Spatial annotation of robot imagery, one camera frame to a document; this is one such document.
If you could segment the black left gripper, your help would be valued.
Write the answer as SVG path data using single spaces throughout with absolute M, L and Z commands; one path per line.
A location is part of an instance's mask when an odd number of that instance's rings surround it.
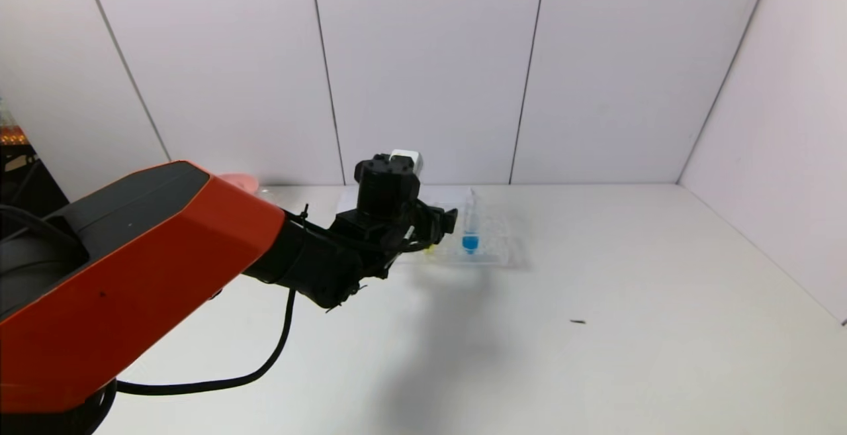
M 441 207 L 427 205 L 421 199 L 415 202 L 412 212 L 412 243 L 415 245 L 438 244 L 445 234 L 452 234 L 456 229 L 458 209 L 445 211 Z

